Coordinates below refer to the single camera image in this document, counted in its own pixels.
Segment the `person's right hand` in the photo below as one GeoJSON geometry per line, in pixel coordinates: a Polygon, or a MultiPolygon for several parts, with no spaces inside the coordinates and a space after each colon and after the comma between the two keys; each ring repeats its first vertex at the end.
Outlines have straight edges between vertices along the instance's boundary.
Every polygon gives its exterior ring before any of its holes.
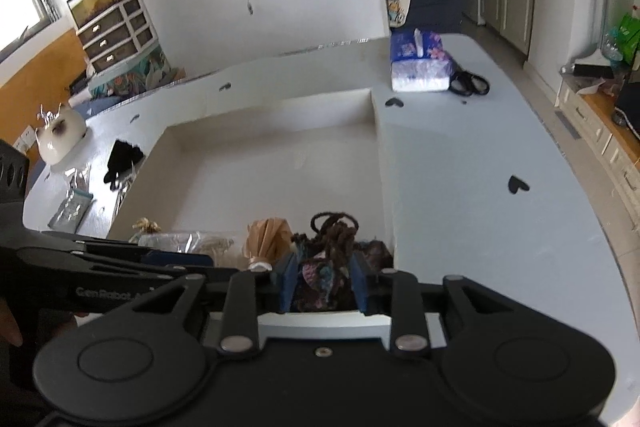
{"type": "Polygon", "coordinates": [[[21,347],[23,337],[6,302],[0,300],[0,336],[10,345],[21,347]]]}

